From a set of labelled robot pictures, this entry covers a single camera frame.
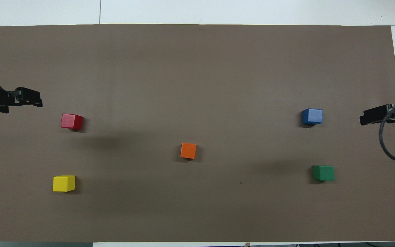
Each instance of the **brown surface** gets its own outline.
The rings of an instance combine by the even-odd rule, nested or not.
[[[395,103],[389,27],[0,27],[0,63],[44,100],[0,114],[0,241],[395,240],[395,161],[359,125]]]

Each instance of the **black cable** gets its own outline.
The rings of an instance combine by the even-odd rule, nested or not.
[[[370,244],[370,243],[366,243],[366,244],[370,245],[371,247],[380,247],[380,246],[376,246],[376,245],[373,245],[373,244]]]
[[[395,105],[393,106],[393,108],[391,109],[391,111],[389,111],[385,117],[382,119],[381,122],[381,126],[379,128],[379,142],[381,143],[381,147],[382,150],[384,150],[385,154],[388,155],[388,157],[390,157],[392,160],[395,161],[395,156],[392,155],[387,148],[385,147],[385,143],[384,143],[384,136],[383,136],[383,132],[384,132],[384,126],[386,121],[391,117],[392,114],[395,114]]]

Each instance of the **orange cube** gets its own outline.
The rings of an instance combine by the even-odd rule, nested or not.
[[[194,158],[196,156],[196,144],[182,143],[181,157],[182,158]]]

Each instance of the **green cube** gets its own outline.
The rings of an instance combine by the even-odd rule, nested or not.
[[[334,181],[332,166],[313,166],[313,178],[319,181]]]

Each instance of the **white table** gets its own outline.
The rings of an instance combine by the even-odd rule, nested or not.
[[[105,23],[390,25],[395,52],[395,0],[0,0],[0,26]],[[245,244],[94,243],[94,246]],[[265,244],[301,243],[251,242],[251,245]]]

